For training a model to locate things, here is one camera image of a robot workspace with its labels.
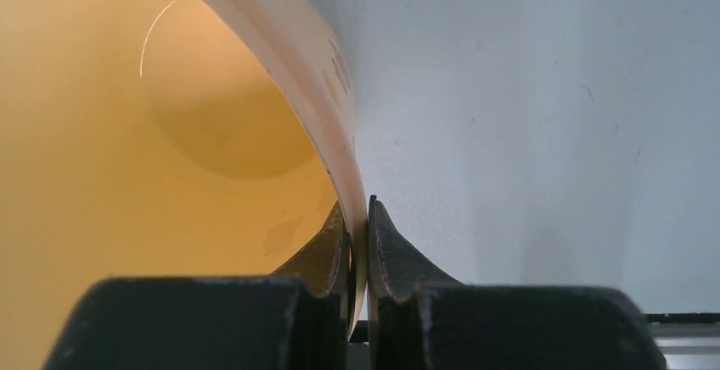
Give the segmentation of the yellow cartoon trash bin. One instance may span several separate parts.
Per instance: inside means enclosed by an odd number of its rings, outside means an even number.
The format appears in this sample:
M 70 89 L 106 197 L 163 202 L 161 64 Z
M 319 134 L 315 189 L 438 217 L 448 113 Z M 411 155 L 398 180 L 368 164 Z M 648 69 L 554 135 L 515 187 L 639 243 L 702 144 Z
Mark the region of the yellow cartoon trash bin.
M 1 0 L 1 366 L 95 283 L 267 274 L 367 218 L 340 42 L 308 0 Z

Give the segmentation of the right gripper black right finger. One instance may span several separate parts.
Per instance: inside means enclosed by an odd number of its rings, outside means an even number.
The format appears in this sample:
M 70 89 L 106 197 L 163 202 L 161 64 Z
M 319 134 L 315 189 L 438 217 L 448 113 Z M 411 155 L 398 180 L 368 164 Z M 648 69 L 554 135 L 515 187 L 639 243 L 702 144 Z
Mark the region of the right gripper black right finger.
M 588 286 L 468 285 L 368 205 L 368 337 L 375 369 L 664 369 L 640 309 Z

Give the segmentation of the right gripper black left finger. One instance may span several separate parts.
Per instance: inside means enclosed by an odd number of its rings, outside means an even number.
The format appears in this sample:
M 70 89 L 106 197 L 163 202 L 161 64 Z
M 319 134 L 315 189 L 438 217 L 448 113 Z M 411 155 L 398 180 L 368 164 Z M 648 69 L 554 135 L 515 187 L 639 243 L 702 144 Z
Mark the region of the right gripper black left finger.
M 70 314 L 47 369 L 342 369 L 351 241 L 339 206 L 274 272 L 113 277 Z

